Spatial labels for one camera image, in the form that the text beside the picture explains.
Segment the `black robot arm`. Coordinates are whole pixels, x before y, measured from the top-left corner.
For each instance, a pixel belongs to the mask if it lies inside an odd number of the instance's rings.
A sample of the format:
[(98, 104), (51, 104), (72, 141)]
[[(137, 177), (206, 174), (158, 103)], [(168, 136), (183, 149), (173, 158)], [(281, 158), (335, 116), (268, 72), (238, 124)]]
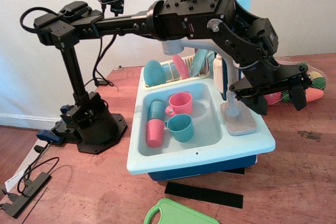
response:
[(265, 115), (265, 95), (289, 93), (297, 110), (306, 104), (306, 90), (312, 86), (306, 65), (281, 65), (274, 54), (278, 36), (268, 18), (246, 11), (236, 0), (160, 0), (135, 15), (106, 18), (86, 2), (76, 1), (60, 12), (49, 9), (34, 20), (27, 31), (46, 46), (62, 53), (76, 105), (89, 105), (74, 46), (82, 39), (105, 35), (135, 34), (159, 41), (210, 39), (216, 52), (228, 54), (244, 77), (229, 82), (229, 90), (254, 112)]

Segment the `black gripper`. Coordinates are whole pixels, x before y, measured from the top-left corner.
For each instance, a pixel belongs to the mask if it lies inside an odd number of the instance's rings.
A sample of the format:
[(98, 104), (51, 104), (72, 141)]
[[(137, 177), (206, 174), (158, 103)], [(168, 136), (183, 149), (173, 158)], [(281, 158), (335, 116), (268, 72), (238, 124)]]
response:
[(238, 70), (244, 77), (232, 81), (228, 89), (257, 114), (267, 114), (267, 101), (263, 95), (280, 91), (288, 91), (289, 100), (297, 111), (307, 106), (305, 90), (312, 86), (312, 79), (306, 64), (258, 60)]

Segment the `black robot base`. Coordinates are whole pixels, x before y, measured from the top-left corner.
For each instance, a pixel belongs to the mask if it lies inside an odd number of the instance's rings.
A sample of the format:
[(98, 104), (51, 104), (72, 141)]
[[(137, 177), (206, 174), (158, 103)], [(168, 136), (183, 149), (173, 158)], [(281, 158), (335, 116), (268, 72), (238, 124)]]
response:
[(82, 105), (63, 107), (61, 120), (51, 131), (62, 138), (62, 143), (76, 144), (82, 153), (99, 154), (118, 144), (127, 129), (124, 117), (110, 113), (97, 92), (84, 95), (82, 101)]

